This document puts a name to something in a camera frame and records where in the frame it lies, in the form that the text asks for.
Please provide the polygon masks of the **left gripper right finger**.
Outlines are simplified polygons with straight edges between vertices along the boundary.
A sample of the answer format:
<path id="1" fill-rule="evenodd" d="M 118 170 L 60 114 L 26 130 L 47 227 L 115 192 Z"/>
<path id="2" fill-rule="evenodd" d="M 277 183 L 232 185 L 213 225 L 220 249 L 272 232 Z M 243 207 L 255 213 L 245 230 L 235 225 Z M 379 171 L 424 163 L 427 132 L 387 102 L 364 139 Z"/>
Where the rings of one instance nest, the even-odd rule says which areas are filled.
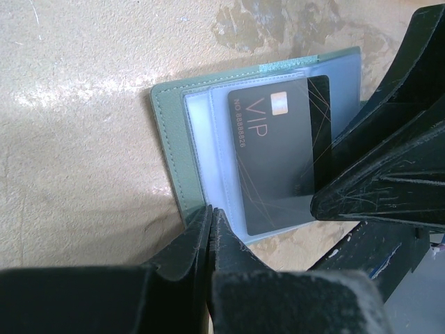
<path id="1" fill-rule="evenodd" d="M 378 290 L 360 271 L 275 271 L 212 218 L 214 333 L 385 333 Z"/>

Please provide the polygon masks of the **sage green card holder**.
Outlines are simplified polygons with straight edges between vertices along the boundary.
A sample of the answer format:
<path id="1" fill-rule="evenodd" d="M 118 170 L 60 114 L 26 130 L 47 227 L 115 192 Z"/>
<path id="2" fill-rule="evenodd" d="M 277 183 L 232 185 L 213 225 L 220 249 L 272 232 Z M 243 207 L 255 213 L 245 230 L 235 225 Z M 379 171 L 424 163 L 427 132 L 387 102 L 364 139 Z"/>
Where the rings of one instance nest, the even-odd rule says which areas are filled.
<path id="1" fill-rule="evenodd" d="M 351 47 L 153 86 L 184 224 L 210 205 L 249 244 L 311 223 L 334 140 L 359 112 L 361 66 Z"/>

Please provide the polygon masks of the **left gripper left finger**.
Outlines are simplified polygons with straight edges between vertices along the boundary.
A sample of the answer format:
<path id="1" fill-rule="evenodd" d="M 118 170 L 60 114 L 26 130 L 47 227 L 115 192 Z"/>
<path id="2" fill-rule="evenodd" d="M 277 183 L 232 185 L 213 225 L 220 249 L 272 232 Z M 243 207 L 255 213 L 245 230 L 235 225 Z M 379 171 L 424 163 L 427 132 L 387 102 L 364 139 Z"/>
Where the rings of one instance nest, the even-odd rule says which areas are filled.
<path id="1" fill-rule="evenodd" d="M 206 333 L 211 206 L 133 266 L 5 269 L 2 333 Z"/>

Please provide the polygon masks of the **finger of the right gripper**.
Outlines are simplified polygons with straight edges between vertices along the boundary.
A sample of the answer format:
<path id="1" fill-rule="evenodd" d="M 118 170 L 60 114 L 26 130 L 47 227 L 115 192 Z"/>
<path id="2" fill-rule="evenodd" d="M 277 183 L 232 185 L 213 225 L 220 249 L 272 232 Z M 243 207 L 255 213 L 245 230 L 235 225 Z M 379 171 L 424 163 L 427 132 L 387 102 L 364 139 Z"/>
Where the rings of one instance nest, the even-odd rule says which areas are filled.
<path id="1" fill-rule="evenodd" d="M 444 7 L 416 10 L 386 75 L 334 142 L 319 221 L 444 229 Z"/>

